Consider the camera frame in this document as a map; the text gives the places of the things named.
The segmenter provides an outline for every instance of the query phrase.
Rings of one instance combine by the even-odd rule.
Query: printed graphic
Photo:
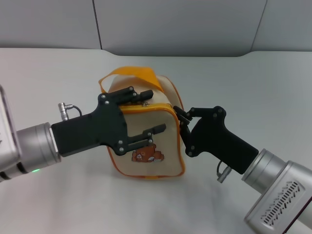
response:
[[[161,151],[155,151],[156,145],[151,144],[150,146],[137,149],[132,152],[133,162],[161,162],[164,160],[164,155]]]

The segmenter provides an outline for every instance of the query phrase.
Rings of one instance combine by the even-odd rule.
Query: table surface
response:
[[[125,65],[152,67],[176,85],[186,110],[220,105],[234,134],[259,150],[312,168],[311,52],[164,58],[0,49],[0,84],[19,130],[59,122],[59,102],[93,111],[98,80]],[[119,174],[105,147],[64,158],[1,183],[1,233],[252,234],[243,218],[260,194],[236,172],[219,184],[218,160],[209,153],[187,157],[185,163],[184,176],[149,181]],[[288,233],[312,232],[295,222]]]

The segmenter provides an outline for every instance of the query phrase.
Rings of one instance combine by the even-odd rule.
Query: orange handle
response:
[[[103,89],[101,83],[105,78],[107,78],[111,75],[136,76],[137,78],[140,78],[140,79],[152,84],[158,90],[164,92],[162,87],[160,86],[160,83],[159,83],[154,71],[150,67],[119,67],[98,81],[98,83],[100,84],[102,93],[106,93],[106,91]]]

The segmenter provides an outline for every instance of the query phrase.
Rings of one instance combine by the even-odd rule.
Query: cream bag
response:
[[[179,121],[173,106],[183,109],[180,96],[172,82],[164,76],[156,76],[149,67],[120,67],[99,81],[114,76],[108,92],[133,86],[137,93],[152,90],[154,96],[140,105],[120,106],[128,127],[128,136],[141,134],[143,130],[165,123],[166,130],[153,135],[153,143],[123,156],[108,152],[116,169],[126,176],[147,179],[181,176],[185,171],[181,155],[182,140]]]

